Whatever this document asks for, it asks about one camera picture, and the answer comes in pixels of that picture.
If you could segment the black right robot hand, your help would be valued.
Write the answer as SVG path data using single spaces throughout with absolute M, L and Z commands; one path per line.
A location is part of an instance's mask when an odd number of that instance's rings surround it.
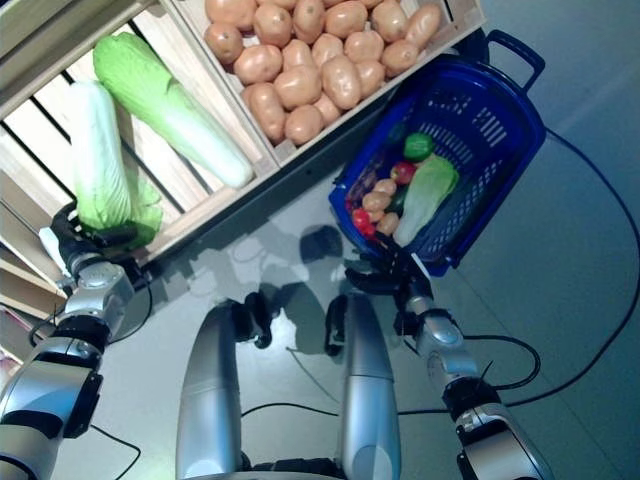
M 369 272 L 347 267 L 346 278 L 361 291 L 372 295 L 391 295 L 404 304 L 411 298 L 433 299 L 429 273 L 414 253 L 387 252 L 382 258 L 362 254 Z

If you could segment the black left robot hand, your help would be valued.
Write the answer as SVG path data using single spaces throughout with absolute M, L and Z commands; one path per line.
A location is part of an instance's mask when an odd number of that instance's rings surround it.
M 76 201 L 66 204 L 53 216 L 50 228 L 59 241 L 64 259 L 84 253 L 102 254 L 109 248 L 122 249 L 141 233 L 141 228 L 132 221 L 102 229 L 84 225 L 79 220 Z

